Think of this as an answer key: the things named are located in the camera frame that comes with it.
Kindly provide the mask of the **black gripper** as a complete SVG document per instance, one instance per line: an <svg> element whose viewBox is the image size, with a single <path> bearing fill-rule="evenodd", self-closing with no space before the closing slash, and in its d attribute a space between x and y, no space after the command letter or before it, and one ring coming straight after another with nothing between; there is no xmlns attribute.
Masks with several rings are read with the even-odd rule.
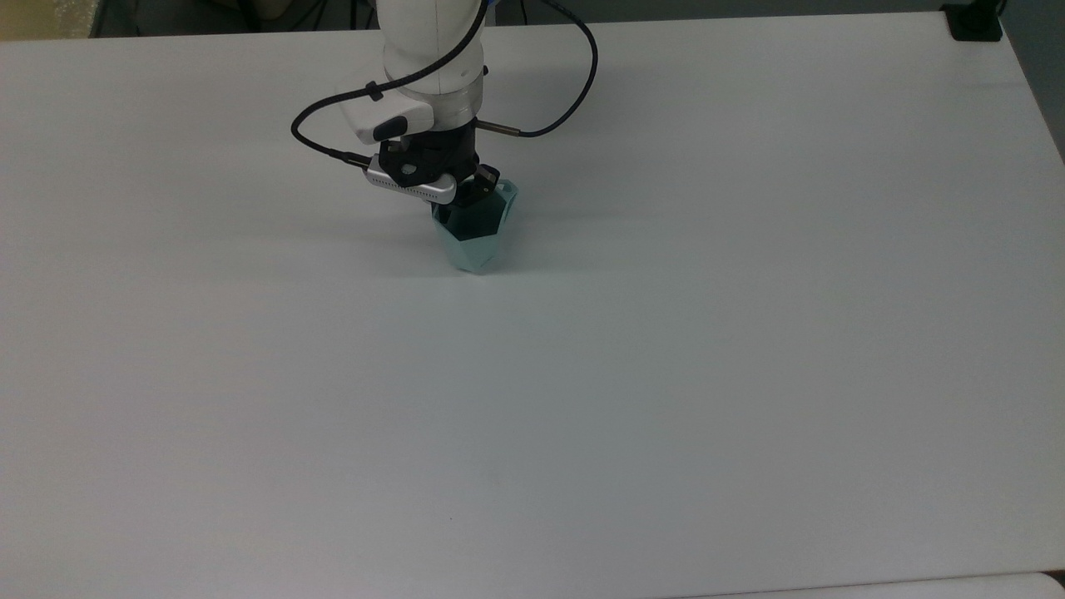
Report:
<svg viewBox="0 0 1065 599"><path fill-rule="evenodd" d="M501 171L479 166L476 152L478 119L445 131L404 134L383 141L378 151L380 168L399 187L431 185L444 175L456 182L465 182L468 200L482 200L494 193ZM463 218L463 207L435 204L433 218L438 224L457 224Z"/></svg>

